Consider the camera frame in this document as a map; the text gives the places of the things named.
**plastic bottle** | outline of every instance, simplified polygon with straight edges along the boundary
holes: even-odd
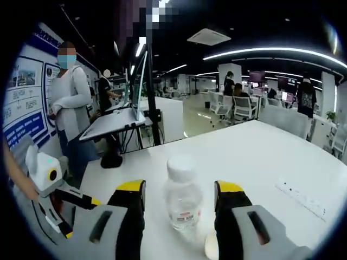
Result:
[[[202,191],[194,183],[194,162],[188,155],[168,160],[168,180],[165,185],[165,202],[174,229],[186,233],[196,227],[200,218]]]

